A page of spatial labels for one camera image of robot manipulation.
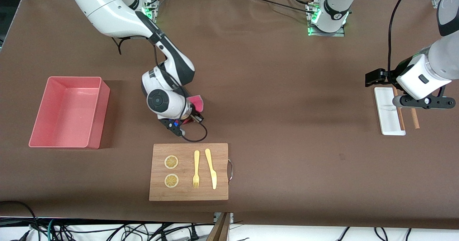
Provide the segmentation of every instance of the white rectangular board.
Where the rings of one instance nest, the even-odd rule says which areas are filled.
[[[392,88],[374,88],[374,98],[376,99],[382,135],[405,135],[405,131],[400,128],[397,107],[392,104],[394,98]]]

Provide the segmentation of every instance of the knife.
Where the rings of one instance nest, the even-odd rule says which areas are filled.
[[[210,169],[210,176],[212,177],[212,188],[215,190],[217,188],[217,172],[213,170],[212,167],[212,155],[210,154],[210,149],[205,149],[205,157],[207,158],[207,162],[209,163]]]

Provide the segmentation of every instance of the pink object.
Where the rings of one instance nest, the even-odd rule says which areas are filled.
[[[31,148],[99,148],[110,88],[100,77],[49,77]]]
[[[190,102],[193,103],[193,105],[196,108],[196,111],[201,113],[204,110],[204,101],[202,100],[202,97],[200,95],[192,96],[187,98]],[[182,124],[186,124],[188,122],[192,122],[190,119],[186,119],[183,121]]]

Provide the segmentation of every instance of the citrus slice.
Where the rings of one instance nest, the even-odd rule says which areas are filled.
[[[169,188],[174,188],[179,183],[179,177],[176,174],[169,174],[164,179],[164,184]]]
[[[175,169],[175,167],[179,164],[179,159],[176,156],[170,155],[164,160],[164,166],[168,169]]]

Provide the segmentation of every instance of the white floor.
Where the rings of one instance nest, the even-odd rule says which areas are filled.
[[[170,228],[177,226],[185,226],[187,224],[176,224]],[[71,226],[69,229],[74,231],[94,231],[116,228],[121,225],[79,225]],[[154,232],[160,225],[146,225],[148,231]],[[196,227],[198,236],[205,236],[210,233],[212,226]],[[0,241],[18,240],[28,227],[8,227],[0,228]],[[406,228],[386,228],[389,241],[405,241],[407,233]],[[344,227],[312,227],[312,226],[273,226],[273,225],[231,225],[229,231],[229,241],[241,241],[248,238],[248,241],[336,241],[340,238]],[[74,239],[77,241],[105,241],[113,231],[90,233],[90,234],[74,234]],[[112,239],[113,241],[121,240],[123,231]],[[189,237],[189,231],[180,230],[167,235],[168,241],[185,240]],[[46,241],[47,237],[42,234],[41,240]],[[38,240],[37,232],[31,231],[27,241]],[[457,241],[459,240],[458,230],[428,230],[428,229],[413,229],[411,231],[409,241]],[[129,235],[126,241],[141,241],[137,235]],[[343,241],[380,241],[374,234],[373,228],[351,227],[344,237]]]

